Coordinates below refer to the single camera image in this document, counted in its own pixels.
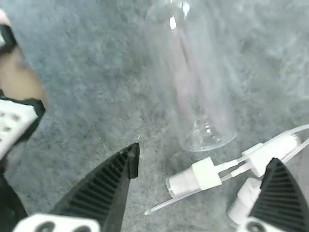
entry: clear plastic bottle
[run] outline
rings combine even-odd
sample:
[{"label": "clear plastic bottle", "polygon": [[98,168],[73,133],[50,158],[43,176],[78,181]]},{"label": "clear plastic bottle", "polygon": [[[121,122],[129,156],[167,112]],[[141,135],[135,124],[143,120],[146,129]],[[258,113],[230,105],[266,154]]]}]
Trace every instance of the clear plastic bottle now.
[{"label": "clear plastic bottle", "polygon": [[189,151],[215,149],[236,136],[210,12],[198,0],[160,0],[145,23],[158,92]]}]

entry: white spray cap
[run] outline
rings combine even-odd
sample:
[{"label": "white spray cap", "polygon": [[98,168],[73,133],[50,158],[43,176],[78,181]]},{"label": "white spray cap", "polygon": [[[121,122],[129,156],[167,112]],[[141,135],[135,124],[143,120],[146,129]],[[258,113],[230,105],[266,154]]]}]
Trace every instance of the white spray cap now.
[{"label": "white spray cap", "polygon": [[249,215],[261,192],[261,184],[262,182],[257,179],[248,178],[240,188],[236,200],[227,212],[233,227],[242,224]]},{"label": "white spray cap", "polygon": [[200,160],[183,172],[166,179],[166,185],[172,198],[210,189],[221,184],[218,170],[210,157]]},{"label": "white spray cap", "polygon": [[246,162],[251,166],[252,172],[261,177],[272,158],[283,160],[290,152],[301,144],[295,134],[283,134],[264,144],[257,144],[242,153],[248,157]]}]

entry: bottle bottom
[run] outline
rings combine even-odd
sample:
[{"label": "bottle bottom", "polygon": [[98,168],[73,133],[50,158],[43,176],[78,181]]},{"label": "bottle bottom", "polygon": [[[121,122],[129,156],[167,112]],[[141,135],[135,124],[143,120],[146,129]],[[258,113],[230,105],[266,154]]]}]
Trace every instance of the bottle bottom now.
[{"label": "bottle bottom", "polygon": [[237,133],[232,133],[225,137],[216,137],[216,136],[195,136],[189,135],[186,140],[180,142],[182,149],[186,151],[198,152],[198,151],[209,151],[219,147],[222,147],[229,142],[231,142]]}]

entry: gray carpet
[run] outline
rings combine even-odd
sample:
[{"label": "gray carpet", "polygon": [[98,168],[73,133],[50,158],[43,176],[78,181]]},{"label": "gray carpet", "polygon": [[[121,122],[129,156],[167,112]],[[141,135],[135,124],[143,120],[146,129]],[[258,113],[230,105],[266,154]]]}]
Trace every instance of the gray carpet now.
[{"label": "gray carpet", "polygon": [[[1,0],[51,108],[8,173],[30,213],[47,212],[86,173],[140,135],[140,176],[131,182],[124,232],[234,231],[225,220],[246,175],[145,217],[169,198],[165,178],[208,155],[215,163],[308,123],[307,0],[208,0],[224,54],[237,138],[201,154],[182,152],[153,94],[142,0]],[[298,155],[289,162],[299,178]]]}]

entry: finger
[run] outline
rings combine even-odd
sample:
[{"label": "finger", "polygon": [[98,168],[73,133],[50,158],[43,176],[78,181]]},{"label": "finger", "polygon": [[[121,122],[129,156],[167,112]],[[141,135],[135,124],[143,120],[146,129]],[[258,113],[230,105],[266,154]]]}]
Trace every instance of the finger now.
[{"label": "finger", "polygon": [[[0,9],[0,23],[8,23],[5,13]],[[16,100],[38,99],[48,107],[47,96],[39,77],[29,65],[19,47],[0,57],[0,89],[8,98]]]}]

